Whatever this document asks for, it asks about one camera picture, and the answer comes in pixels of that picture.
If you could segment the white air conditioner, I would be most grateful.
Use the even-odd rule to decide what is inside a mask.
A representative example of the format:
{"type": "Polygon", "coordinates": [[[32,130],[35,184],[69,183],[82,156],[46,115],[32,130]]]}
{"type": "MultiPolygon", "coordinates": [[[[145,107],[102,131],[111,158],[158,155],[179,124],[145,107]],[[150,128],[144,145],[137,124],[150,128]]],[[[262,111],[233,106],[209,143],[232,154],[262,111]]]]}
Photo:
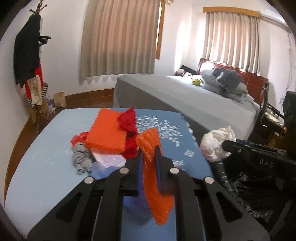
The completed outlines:
{"type": "Polygon", "coordinates": [[[276,13],[269,9],[261,9],[259,13],[263,18],[270,19],[281,24],[286,24],[284,18],[279,13],[276,13]]]}

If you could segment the right beige curtain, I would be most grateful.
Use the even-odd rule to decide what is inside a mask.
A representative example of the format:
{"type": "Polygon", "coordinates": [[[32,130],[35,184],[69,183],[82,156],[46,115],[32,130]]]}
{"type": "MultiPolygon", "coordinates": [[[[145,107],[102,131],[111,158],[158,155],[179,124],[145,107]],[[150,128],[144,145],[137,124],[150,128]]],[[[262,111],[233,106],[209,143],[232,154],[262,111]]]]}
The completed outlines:
{"type": "Polygon", "coordinates": [[[203,58],[259,73],[259,18],[243,13],[206,13],[203,58]]]}

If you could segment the orange bubble wrap square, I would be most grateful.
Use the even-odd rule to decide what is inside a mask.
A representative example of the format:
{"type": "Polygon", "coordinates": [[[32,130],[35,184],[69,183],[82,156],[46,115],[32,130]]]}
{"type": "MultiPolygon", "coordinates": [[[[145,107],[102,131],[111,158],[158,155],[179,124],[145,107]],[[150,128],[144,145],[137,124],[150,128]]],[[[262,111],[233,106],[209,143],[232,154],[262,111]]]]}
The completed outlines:
{"type": "Polygon", "coordinates": [[[88,135],[85,145],[103,153],[120,154],[125,150],[127,132],[121,129],[118,117],[121,112],[110,108],[100,109],[88,135]]]}

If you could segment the black hanging jacket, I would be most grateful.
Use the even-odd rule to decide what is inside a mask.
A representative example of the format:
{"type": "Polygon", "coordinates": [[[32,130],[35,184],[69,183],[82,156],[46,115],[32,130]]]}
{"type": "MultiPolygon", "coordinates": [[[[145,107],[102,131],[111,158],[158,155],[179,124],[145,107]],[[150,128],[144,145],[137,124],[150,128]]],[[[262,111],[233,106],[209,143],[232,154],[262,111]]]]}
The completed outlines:
{"type": "Polygon", "coordinates": [[[21,88],[39,67],[40,23],[41,16],[32,14],[15,38],[14,74],[21,88]]]}

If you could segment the brown paper bag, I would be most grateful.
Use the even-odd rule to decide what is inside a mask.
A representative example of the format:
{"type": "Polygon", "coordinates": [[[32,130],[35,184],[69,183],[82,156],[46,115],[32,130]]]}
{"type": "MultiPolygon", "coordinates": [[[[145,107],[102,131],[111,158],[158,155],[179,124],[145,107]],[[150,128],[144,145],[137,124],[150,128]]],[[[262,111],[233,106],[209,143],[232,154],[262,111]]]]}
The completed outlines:
{"type": "Polygon", "coordinates": [[[53,101],[56,108],[64,108],[67,105],[64,92],[55,93],[53,101]]]}

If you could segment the red wooden headboard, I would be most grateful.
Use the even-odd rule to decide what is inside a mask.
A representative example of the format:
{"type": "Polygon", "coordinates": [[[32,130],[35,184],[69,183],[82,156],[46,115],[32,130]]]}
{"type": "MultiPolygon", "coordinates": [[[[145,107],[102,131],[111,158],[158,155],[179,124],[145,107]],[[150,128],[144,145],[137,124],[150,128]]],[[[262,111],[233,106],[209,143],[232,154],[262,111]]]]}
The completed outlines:
{"type": "Polygon", "coordinates": [[[252,74],[248,71],[230,66],[224,63],[218,63],[216,61],[210,61],[204,58],[200,59],[197,66],[197,74],[200,74],[202,70],[214,70],[215,68],[224,68],[229,70],[235,70],[243,78],[243,83],[247,86],[249,94],[254,98],[255,102],[259,105],[264,101],[264,87],[268,83],[268,79],[256,74],[252,74]]]}

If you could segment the canvas tote bag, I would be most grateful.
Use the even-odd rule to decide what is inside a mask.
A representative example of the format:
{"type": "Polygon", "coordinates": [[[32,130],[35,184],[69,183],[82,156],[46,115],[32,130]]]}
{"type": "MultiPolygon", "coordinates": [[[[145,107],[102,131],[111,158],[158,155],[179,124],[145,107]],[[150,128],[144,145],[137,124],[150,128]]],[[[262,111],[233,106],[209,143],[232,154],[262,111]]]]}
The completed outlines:
{"type": "Polygon", "coordinates": [[[32,104],[34,106],[42,104],[42,82],[39,75],[36,75],[34,78],[28,79],[26,81],[26,85],[29,88],[31,97],[29,99],[32,100],[32,104]]]}

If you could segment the grey bed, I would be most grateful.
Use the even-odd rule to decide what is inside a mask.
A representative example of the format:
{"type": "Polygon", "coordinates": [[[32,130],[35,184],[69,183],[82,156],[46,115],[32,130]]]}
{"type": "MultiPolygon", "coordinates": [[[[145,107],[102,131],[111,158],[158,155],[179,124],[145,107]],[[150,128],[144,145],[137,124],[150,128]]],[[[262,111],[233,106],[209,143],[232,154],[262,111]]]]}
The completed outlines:
{"type": "Polygon", "coordinates": [[[168,110],[181,113],[200,143],[211,130],[230,126],[236,138],[247,140],[258,119],[257,103],[236,102],[203,87],[189,77],[125,74],[117,78],[115,108],[168,110]]]}

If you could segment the grey pillow stack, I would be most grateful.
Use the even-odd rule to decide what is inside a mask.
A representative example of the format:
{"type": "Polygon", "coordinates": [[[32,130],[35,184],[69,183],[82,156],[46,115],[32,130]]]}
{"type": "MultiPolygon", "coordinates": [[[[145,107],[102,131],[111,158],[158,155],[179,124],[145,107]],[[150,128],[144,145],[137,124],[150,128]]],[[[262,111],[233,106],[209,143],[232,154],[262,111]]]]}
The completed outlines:
{"type": "Polygon", "coordinates": [[[215,68],[202,70],[203,88],[239,103],[246,101],[254,104],[254,98],[248,93],[243,77],[235,70],[215,68]]]}

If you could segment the green plush toy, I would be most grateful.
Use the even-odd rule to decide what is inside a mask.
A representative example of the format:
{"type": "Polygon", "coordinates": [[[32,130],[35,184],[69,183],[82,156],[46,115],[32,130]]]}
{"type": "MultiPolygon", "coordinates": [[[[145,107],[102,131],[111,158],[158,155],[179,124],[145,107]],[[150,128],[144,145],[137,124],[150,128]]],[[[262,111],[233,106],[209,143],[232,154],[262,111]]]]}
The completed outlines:
{"type": "Polygon", "coordinates": [[[193,79],[192,84],[195,86],[203,86],[204,81],[202,79],[193,79]]]}

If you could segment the white medicine box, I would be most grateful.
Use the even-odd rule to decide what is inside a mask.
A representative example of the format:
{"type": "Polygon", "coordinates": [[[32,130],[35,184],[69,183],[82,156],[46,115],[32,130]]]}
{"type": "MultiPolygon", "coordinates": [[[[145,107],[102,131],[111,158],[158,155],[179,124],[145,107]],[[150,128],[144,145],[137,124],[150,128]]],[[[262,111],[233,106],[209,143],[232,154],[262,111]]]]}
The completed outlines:
{"type": "Polygon", "coordinates": [[[107,154],[97,148],[91,148],[90,152],[95,161],[105,169],[108,167],[122,167],[126,163],[126,158],[121,154],[107,154]]]}

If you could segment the dark grey folded blanket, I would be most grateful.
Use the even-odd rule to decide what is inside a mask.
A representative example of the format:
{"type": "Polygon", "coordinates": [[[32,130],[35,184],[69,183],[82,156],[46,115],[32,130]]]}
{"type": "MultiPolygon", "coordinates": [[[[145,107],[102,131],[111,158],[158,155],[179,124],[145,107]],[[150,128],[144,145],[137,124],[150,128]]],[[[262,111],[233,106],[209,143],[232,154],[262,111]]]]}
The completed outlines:
{"type": "Polygon", "coordinates": [[[219,85],[218,93],[225,95],[233,92],[235,88],[243,81],[243,78],[235,70],[224,68],[215,68],[213,75],[216,77],[216,83],[219,85]]]}

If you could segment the left beige curtain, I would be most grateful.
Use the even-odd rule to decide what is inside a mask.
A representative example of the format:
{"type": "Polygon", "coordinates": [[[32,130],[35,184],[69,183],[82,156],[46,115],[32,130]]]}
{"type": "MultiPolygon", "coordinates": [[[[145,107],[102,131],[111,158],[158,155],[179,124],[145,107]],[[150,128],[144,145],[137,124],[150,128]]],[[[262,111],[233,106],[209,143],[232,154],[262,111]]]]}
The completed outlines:
{"type": "Polygon", "coordinates": [[[160,1],[89,1],[80,82],[102,75],[152,74],[160,1]]]}

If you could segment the grey sock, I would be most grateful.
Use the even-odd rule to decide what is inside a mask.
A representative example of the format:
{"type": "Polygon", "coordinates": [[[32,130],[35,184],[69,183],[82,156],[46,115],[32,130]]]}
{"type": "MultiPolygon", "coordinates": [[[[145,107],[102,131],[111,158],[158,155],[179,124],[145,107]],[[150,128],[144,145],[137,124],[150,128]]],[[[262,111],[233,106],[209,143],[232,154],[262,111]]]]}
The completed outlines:
{"type": "Polygon", "coordinates": [[[92,155],[82,142],[77,142],[73,148],[73,165],[78,174],[90,173],[92,169],[92,155]]]}

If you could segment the pink plush toy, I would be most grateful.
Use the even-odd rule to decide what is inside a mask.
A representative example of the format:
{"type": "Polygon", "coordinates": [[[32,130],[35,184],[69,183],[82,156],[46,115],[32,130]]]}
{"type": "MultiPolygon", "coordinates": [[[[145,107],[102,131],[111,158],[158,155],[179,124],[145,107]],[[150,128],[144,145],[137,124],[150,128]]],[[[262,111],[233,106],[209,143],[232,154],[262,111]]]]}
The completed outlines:
{"type": "Polygon", "coordinates": [[[183,76],[185,74],[184,69],[179,69],[175,72],[175,76],[183,76]]]}

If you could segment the red plastic bag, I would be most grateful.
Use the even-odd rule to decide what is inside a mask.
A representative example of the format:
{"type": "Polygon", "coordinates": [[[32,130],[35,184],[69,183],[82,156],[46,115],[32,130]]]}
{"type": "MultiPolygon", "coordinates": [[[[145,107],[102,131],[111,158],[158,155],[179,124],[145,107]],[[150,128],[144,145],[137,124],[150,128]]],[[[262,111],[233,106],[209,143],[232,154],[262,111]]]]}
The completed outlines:
{"type": "Polygon", "coordinates": [[[77,143],[84,143],[89,132],[81,132],[79,135],[75,135],[71,140],[71,145],[74,147],[77,143]]]}

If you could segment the red hanging garment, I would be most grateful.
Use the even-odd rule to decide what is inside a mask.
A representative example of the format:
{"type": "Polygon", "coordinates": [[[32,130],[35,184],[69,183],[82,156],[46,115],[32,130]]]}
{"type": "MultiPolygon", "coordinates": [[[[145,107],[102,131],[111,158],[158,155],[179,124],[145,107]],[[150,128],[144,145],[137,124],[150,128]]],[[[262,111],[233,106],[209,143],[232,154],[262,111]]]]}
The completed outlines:
{"type": "Polygon", "coordinates": [[[35,69],[35,77],[28,79],[25,82],[26,97],[32,103],[31,105],[42,104],[42,90],[44,88],[41,61],[39,61],[39,67],[35,69]]]}

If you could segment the wooden coat rack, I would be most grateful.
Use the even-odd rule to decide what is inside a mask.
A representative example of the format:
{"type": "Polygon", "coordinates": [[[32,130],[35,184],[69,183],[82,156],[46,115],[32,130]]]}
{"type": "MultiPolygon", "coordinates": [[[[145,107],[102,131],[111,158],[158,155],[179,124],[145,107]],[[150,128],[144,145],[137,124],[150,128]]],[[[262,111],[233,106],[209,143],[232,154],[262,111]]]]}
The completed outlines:
{"type": "MultiPolygon", "coordinates": [[[[40,15],[41,10],[43,10],[45,7],[47,7],[47,4],[43,4],[43,0],[40,0],[40,2],[38,3],[36,10],[32,10],[30,9],[30,12],[32,12],[34,15],[40,15]]],[[[42,52],[42,46],[48,43],[48,40],[51,39],[50,36],[43,36],[41,35],[39,37],[39,53],[41,55],[42,52]]],[[[36,73],[36,80],[39,80],[39,82],[36,81],[37,86],[35,88],[34,87],[31,93],[31,100],[32,100],[32,109],[34,110],[35,116],[36,116],[36,121],[34,122],[34,127],[36,127],[36,135],[38,135],[40,133],[40,125],[45,123],[45,122],[49,122],[47,120],[47,116],[45,116],[46,118],[42,117],[42,115],[40,114],[40,111],[42,110],[42,104],[43,101],[45,99],[45,95],[47,93],[48,90],[48,84],[45,84],[44,87],[44,82],[43,82],[43,75],[42,75],[42,68],[41,68],[41,59],[39,58],[39,67],[36,69],[35,73],[36,73]]]]}

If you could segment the red cloth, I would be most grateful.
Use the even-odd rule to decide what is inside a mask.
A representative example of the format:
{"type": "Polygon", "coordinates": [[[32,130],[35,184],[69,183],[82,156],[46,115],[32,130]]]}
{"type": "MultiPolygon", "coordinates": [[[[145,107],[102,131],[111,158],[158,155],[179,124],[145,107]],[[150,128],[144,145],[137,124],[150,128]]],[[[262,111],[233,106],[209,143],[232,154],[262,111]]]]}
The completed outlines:
{"type": "Polygon", "coordinates": [[[125,151],[122,156],[126,159],[134,158],[138,153],[138,145],[136,137],[138,135],[136,127],[136,113],[134,108],[129,108],[122,113],[118,118],[119,126],[122,130],[126,131],[125,151]]]}

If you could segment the blue tree-print tablecloth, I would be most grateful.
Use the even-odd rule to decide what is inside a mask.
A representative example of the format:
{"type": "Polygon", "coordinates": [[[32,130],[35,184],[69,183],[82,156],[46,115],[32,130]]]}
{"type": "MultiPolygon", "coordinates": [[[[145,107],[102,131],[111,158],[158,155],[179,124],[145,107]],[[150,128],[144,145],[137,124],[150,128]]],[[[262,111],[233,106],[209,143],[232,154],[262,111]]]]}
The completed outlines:
{"type": "MultiPolygon", "coordinates": [[[[5,211],[23,236],[86,177],[79,175],[72,163],[70,140],[88,131],[98,112],[98,108],[61,111],[22,157],[9,185],[5,211]]],[[[180,113],[137,109],[136,116],[139,131],[158,130],[163,155],[178,168],[198,179],[211,176],[190,125],[180,113]]]]}

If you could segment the black office chair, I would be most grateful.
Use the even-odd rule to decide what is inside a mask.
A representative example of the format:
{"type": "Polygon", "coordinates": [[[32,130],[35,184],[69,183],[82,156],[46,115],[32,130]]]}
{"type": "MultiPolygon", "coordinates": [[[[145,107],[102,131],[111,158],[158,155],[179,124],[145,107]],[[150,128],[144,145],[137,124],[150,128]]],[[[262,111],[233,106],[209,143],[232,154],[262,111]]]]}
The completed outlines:
{"type": "Polygon", "coordinates": [[[277,138],[285,132],[285,124],[281,112],[268,103],[269,83],[264,85],[263,92],[263,104],[249,140],[257,144],[268,145],[274,136],[277,138]]]}

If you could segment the beige curtain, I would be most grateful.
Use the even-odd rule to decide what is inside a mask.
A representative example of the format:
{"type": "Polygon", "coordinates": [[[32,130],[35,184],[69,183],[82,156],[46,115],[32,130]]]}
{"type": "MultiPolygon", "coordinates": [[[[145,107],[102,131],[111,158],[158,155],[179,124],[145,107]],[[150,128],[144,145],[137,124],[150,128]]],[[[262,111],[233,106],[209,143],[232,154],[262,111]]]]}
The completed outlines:
{"type": "Polygon", "coordinates": [[[152,74],[160,1],[89,1],[80,82],[102,75],[152,74]]]}
{"type": "Polygon", "coordinates": [[[206,13],[203,58],[259,73],[259,18],[243,13],[206,13]]]}

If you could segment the striped basket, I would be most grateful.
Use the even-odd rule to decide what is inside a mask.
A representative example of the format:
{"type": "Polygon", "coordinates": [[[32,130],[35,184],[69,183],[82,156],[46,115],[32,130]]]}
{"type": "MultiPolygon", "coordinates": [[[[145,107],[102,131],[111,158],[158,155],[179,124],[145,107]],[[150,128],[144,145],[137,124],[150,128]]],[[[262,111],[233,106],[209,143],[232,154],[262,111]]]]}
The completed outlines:
{"type": "MultiPolygon", "coordinates": [[[[43,89],[42,89],[42,100],[45,99],[46,94],[47,94],[47,91],[48,91],[48,88],[49,88],[49,85],[48,85],[47,83],[44,82],[44,87],[43,87],[43,89]]],[[[29,98],[27,98],[27,101],[28,101],[28,103],[29,103],[29,106],[33,108],[33,107],[34,107],[34,104],[32,104],[32,100],[29,99],[29,98]]]]}

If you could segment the black-lined trash bin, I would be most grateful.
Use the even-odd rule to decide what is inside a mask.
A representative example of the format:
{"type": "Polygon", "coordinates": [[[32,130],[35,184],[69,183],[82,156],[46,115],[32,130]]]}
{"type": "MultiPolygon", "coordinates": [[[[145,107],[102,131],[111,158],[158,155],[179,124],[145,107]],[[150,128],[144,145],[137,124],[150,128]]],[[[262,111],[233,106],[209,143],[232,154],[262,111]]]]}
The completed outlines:
{"type": "Polygon", "coordinates": [[[210,166],[218,183],[258,220],[273,214],[279,218],[284,208],[292,206],[292,197],[279,178],[260,174],[243,161],[225,159],[210,166]]]}

